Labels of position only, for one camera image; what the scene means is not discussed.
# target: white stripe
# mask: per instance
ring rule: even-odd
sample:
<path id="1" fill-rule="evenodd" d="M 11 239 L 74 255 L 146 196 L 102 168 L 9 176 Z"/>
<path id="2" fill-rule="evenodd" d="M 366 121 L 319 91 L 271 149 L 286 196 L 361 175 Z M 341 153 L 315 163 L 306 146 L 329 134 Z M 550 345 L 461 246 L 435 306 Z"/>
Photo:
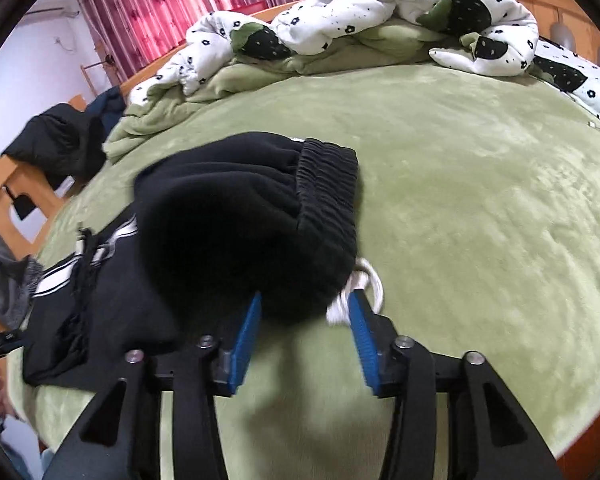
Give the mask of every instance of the white stripe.
<path id="1" fill-rule="evenodd" d="M 126 224 L 122 224 L 116 231 L 111 235 L 111 238 L 107 241 L 109 245 L 109 252 L 105 256 L 105 260 L 108 260 L 116 253 L 116 242 L 119 238 L 127 238 L 133 236 L 138 232 L 138 224 L 136 223 L 136 216 L 134 215 L 131 220 Z"/>
<path id="2" fill-rule="evenodd" d="M 38 288 L 36 288 L 33 297 L 46 296 L 69 283 L 71 271 L 78 259 L 78 256 L 74 256 L 63 266 L 58 267 L 57 269 L 51 269 L 49 273 L 45 274 L 42 280 L 40 280 L 40 283 L 38 283 Z"/>

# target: wooden headboard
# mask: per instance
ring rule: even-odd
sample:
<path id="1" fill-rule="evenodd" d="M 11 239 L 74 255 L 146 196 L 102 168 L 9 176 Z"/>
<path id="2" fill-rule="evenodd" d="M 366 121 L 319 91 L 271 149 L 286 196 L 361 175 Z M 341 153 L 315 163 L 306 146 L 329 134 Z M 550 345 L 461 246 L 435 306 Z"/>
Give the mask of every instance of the wooden headboard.
<path id="1" fill-rule="evenodd" d="M 517 0 L 538 21 L 540 36 L 554 40 L 551 28 L 561 23 L 569 29 L 575 39 L 575 52 L 589 61 L 598 63 L 600 31 L 580 8 L 575 0 Z"/>

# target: black jacket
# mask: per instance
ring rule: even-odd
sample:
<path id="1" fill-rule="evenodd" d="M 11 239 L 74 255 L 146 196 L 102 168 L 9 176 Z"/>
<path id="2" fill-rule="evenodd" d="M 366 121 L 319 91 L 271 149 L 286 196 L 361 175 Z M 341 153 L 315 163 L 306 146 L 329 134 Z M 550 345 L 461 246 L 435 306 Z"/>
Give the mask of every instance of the black jacket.
<path id="1" fill-rule="evenodd" d="M 88 182 L 100 171 L 103 138 L 100 118 L 62 103 L 31 118 L 3 154 L 39 168 L 57 189 L 67 176 Z M 26 196 L 12 198 L 21 219 L 35 208 Z"/>

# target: green bedsheet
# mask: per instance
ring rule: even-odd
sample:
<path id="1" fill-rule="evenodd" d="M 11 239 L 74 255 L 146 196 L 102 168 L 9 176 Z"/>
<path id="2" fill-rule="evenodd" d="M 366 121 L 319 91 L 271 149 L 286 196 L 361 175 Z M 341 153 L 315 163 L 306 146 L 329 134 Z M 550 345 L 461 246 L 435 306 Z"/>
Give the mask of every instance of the green bedsheet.
<path id="1" fill-rule="evenodd" d="M 590 121 L 528 76 L 418 64 L 289 78 L 206 104 L 105 167 L 59 213 L 40 259 L 69 254 L 78 221 L 105 226 L 132 199 L 134 175 L 170 153 L 247 130 L 350 146 L 360 255 L 382 279 L 384 313 L 431 351 L 484 352 L 560 453 L 600 410 L 600 125 Z M 26 386 L 21 358 L 10 355 L 10 394 L 56 448 L 90 394 Z M 231 478 L 378 476 L 392 405 L 363 384 L 346 327 L 264 327 L 244 386 L 217 406 Z M 163 407 L 169 479 L 167 396 Z M 442 458 L 437 478 L 444 468 Z"/>

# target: gray cloth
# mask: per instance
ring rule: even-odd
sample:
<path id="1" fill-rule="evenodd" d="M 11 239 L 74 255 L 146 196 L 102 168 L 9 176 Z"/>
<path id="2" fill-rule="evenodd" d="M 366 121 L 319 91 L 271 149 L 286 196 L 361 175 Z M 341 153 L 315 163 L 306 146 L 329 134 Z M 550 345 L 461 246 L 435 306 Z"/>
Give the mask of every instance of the gray cloth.
<path id="1" fill-rule="evenodd" d="M 0 322 L 9 328 L 20 326 L 41 275 L 42 266 L 33 256 L 16 260 L 0 236 Z"/>

